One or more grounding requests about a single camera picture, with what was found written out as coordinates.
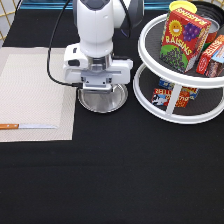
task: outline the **orange knife handle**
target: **orange knife handle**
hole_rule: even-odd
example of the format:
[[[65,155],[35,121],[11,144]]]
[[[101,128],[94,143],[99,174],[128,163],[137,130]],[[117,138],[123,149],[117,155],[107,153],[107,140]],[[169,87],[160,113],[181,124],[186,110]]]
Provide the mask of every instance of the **orange knife handle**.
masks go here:
[[[18,124],[0,124],[0,130],[3,129],[18,129],[19,125]]]

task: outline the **white wall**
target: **white wall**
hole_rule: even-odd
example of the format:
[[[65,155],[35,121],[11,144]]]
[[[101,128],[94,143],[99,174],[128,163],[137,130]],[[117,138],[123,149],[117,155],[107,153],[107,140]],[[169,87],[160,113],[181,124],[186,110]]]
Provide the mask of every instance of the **white wall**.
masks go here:
[[[19,0],[0,0],[0,48],[12,25]]]

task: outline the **black cable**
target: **black cable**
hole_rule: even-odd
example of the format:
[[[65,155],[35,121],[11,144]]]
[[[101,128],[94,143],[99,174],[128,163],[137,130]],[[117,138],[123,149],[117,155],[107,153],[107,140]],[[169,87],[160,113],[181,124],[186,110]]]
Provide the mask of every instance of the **black cable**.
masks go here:
[[[51,48],[52,48],[52,42],[53,42],[53,39],[54,39],[54,36],[55,36],[55,33],[56,33],[56,30],[58,28],[58,24],[61,20],[61,17],[62,17],[62,14],[64,13],[66,7],[68,6],[68,3],[70,2],[70,0],[67,0],[67,2],[65,3],[58,19],[57,19],[57,22],[55,24],[55,27],[54,27],[54,31],[52,33],[52,36],[51,36],[51,40],[50,40],[50,45],[49,45],[49,49],[48,49],[48,57],[47,57],[47,73],[48,73],[48,76],[50,77],[50,79],[54,82],[56,82],[57,84],[60,84],[60,85],[64,85],[64,86],[71,86],[71,87],[78,87],[78,88],[81,88],[82,87],[82,84],[81,83],[64,83],[64,82],[60,82],[56,79],[54,79],[52,76],[51,76],[51,73],[50,73],[50,58],[51,58]]]
[[[128,20],[128,35],[123,31],[123,29],[121,29],[121,32],[123,33],[123,35],[127,38],[130,38],[131,37],[131,18],[130,18],[130,15],[129,15],[129,12],[128,12],[128,9],[126,7],[126,5],[124,4],[124,1],[123,0],[120,0],[123,8],[124,8],[124,11],[125,11],[125,14],[126,14],[126,17],[127,17],[127,20]]]
[[[15,15],[16,15],[16,13],[17,13],[18,9],[19,9],[19,6],[20,6],[21,2],[22,2],[22,0],[19,0],[18,4],[17,4],[17,6],[16,6]]]

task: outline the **beige mat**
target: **beige mat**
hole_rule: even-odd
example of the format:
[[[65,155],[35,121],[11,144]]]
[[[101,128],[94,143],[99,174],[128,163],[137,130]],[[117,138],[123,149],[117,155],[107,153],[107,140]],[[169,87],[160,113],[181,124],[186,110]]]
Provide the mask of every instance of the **beige mat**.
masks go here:
[[[51,74],[63,81],[64,49],[53,49]],[[71,140],[75,88],[58,85],[47,75],[46,48],[0,50],[0,124],[34,123],[56,129],[0,130],[0,142]]]

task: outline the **food box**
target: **food box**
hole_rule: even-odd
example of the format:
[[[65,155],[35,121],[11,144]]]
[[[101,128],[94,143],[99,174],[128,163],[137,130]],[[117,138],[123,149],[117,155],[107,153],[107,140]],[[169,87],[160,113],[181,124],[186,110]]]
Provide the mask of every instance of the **food box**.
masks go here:
[[[172,11],[160,58],[179,72],[187,72],[198,59],[210,26],[210,21],[186,9]]]
[[[160,80],[159,80],[159,86],[164,87],[166,89],[173,90],[174,85],[175,85],[174,83],[171,83],[171,82],[169,82],[169,81],[167,81],[165,79],[160,78]],[[191,87],[183,86],[181,91],[189,92],[190,99],[194,100],[197,97],[197,95],[198,95],[199,89],[198,88],[191,88]]]
[[[156,106],[168,106],[172,90],[154,89],[152,96],[152,104]],[[190,98],[189,92],[181,91],[176,102],[176,107],[186,107]]]
[[[224,45],[224,35],[219,35],[215,41],[202,53],[197,66],[197,72],[204,75],[207,71],[209,62],[217,50]]]
[[[206,76],[210,78],[219,76],[224,69],[223,65],[224,65],[224,45],[212,56],[212,59],[206,71]]]

